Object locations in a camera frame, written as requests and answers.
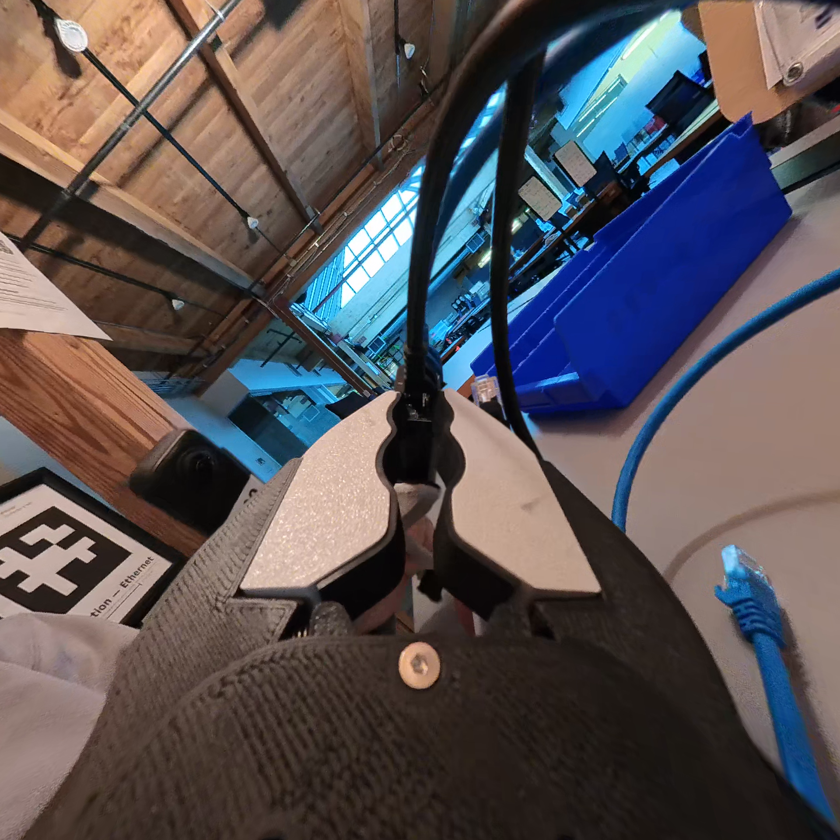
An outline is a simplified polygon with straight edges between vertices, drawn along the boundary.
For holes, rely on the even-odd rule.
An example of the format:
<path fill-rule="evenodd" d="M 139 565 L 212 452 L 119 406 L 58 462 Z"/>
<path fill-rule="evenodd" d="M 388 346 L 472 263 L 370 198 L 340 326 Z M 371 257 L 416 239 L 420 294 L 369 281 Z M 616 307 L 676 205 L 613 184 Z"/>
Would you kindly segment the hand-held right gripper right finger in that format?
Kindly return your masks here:
<path fill-rule="evenodd" d="M 444 485 L 434 572 L 460 601 L 553 601 L 602 592 L 539 458 L 456 391 L 437 398 Z"/>

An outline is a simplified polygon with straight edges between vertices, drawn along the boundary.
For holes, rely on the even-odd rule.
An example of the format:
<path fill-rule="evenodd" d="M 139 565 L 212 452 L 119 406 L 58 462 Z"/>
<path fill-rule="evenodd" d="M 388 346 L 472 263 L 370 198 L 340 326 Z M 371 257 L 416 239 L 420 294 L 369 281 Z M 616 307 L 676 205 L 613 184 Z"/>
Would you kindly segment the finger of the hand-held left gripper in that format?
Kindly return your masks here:
<path fill-rule="evenodd" d="M 412 526 L 424 518 L 438 500 L 440 493 L 435 483 L 429 485 L 396 482 L 394 491 L 404 526 Z"/>

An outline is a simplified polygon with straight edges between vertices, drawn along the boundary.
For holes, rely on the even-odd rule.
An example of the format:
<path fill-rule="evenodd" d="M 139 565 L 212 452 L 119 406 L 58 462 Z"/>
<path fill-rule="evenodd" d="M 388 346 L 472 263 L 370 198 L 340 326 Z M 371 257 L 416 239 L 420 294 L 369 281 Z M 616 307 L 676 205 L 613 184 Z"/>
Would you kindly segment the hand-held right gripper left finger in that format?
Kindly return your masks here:
<path fill-rule="evenodd" d="M 247 597 L 382 601 L 405 566 L 401 514 L 383 467 L 400 395 L 377 396 L 297 462 L 240 583 Z"/>

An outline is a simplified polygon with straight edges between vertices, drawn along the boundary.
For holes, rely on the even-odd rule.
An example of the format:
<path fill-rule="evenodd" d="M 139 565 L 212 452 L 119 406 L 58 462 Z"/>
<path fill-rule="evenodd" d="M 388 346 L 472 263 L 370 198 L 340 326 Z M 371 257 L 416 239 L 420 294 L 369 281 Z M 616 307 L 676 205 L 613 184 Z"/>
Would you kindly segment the white paper notice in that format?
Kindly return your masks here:
<path fill-rule="evenodd" d="M 5 234 L 1 234 L 1 328 L 111 341 Z"/>

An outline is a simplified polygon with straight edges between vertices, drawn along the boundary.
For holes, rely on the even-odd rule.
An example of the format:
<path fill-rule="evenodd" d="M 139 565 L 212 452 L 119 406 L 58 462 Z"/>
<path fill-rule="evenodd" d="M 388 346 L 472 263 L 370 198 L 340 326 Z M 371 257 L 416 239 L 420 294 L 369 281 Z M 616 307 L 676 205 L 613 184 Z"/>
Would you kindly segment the large window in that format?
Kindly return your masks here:
<path fill-rule="evenodd" d="M 310 314 L 332 320 L 411 241 L 423 173 L 415 167 L 316 275 L 302 303 Z"/>

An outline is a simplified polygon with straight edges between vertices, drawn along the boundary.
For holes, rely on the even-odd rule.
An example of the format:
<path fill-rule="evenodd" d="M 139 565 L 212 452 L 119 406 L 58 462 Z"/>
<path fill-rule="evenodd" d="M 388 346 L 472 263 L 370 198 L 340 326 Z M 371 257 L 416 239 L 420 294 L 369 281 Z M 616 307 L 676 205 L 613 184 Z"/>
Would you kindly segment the blue plastic bin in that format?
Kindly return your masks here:
<path fill-rule="evenodd" d="M 596 233 L 512 317 L 521 410 L 628 406 L 790 217 L 747 114 Z"/>

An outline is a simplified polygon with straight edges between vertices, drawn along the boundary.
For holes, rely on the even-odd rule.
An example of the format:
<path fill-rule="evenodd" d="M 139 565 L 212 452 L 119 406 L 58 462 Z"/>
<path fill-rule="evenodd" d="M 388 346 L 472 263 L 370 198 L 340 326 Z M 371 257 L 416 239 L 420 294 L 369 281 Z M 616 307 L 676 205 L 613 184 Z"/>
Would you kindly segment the person's grey clothing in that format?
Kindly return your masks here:
<path fill-rule="evenodd" d="M 21 838 L 89 739 L 138 630 L 22 613 L 1 622 L 1 838 Z"/>

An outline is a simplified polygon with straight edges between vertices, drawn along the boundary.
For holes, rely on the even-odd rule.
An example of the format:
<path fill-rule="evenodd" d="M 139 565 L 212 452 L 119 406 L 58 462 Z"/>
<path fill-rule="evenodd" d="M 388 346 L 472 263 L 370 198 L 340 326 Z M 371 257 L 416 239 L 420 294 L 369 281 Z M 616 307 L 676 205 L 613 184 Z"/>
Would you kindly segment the wooden post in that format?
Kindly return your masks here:
<path fill-rule="evenodd" d="M 2 416 L 126 519 L 186 558 L 202 534 L 134 494 L 129 478 L 192 426 L 93 339 L 2 330 Z"/>

